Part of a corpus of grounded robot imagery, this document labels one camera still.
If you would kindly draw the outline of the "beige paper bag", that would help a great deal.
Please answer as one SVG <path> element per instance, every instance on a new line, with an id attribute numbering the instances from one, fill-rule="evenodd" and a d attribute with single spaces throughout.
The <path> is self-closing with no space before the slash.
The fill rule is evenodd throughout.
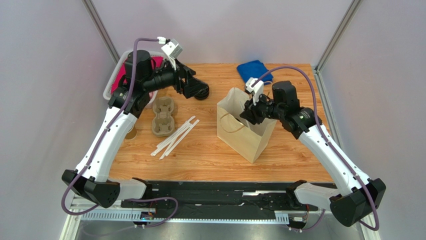
<path id="1" fill-rule="evenodd" d="M 243 90 L 232 87 L 217 103 L 217 137 L 254 163 L 267 147 L 277 121 L 266 118 L 261 124 L 253 125 L 240 117 L 249 99 Z"/>

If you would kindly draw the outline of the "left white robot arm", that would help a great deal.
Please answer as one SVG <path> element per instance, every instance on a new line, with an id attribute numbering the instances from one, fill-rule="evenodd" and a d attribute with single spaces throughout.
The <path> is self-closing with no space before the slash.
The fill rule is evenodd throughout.
<path id="1" fill-rule="evenodd" d="M 146 50 L 130 52 L 124 61 L 125 74 L 108 101 L 104 122 L 89 151 L 75 169 L 66 169 L 62 181 L 67 191 L 91 201 L 97 207 L 109 208 L 115 201 L 142 199 L 147 182 L 132 178 L 109 178 L 112 163 L 125 136 L 134 127 L 150 101 L 150 93 L 173 87 L 189 99 L 203 99 L 209 85 L 195 77 L 196 72 L 185 64 L 164 61 L 159 67 Z"/>

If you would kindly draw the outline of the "cardboard cup carrier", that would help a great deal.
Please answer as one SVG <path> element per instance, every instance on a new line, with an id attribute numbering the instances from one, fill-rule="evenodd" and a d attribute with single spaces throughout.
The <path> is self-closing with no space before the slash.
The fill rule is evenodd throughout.
<path id="1" fill-rule="evenodd" d="M 155 114 L 151 122 L 152 133 L 156 137 L 168 137 L 176 130 L 173 113 L 175 101 L 168 96 L 159 97 L 154 100 L 152 110 Z"/>

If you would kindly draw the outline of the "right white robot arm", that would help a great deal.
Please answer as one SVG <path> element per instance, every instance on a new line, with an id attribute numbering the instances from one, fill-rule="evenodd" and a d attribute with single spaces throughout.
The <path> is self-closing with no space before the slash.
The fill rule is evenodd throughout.
<path id="1" fill-rule="evenodd" d="M 315 111 L 301 107 L 297 90 L 290 81 L 272 85 L 272 98 L 266 96 L 264 83 L 251 77 L 244 86 L 250 99 L 239 115 L 251 124 L 264 120 L 278 120 L 282 127 L 305 145 L 332 177 L 335 188 L 318 186 L 299 180 L 286 188 L 287 203 L 291 208 L 316 206 L 332 212 L 346 227 L 375 213 L 386 191 L 385 183 L 372 179 L 360 170 L 336 145 Z"/>

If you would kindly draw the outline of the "stack of black lids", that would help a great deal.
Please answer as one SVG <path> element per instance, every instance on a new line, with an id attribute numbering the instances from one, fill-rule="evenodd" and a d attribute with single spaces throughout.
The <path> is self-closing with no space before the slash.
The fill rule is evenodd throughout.
<path id="1" fill-rule="evenodd" d="M 210 95 L 210 88 L 208 87 L 208 88 L 205 88 L 205 89 L 201 90 L 200 92 L 198 92 L 194 96 L 194 98 L 196 100 L 202 101 L 202 100 L 207 99 L 209 97 L 209 95 Z"/>

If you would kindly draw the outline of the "stack of paper cups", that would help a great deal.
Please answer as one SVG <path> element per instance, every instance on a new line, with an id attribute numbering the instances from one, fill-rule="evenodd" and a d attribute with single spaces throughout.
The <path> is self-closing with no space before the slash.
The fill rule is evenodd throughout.
<path id="1" fill-rule="evenodd" d="M 128 132 L 127 132 L 127 134 L 125 135 L 125 139 L 126 140 L 132 140 L 132 139 L 134 139 L 135 137 L 136 137 L 136 135 L 137 135 L 137 129 L 135 128 L 135 126 L 133 126 Z"/>

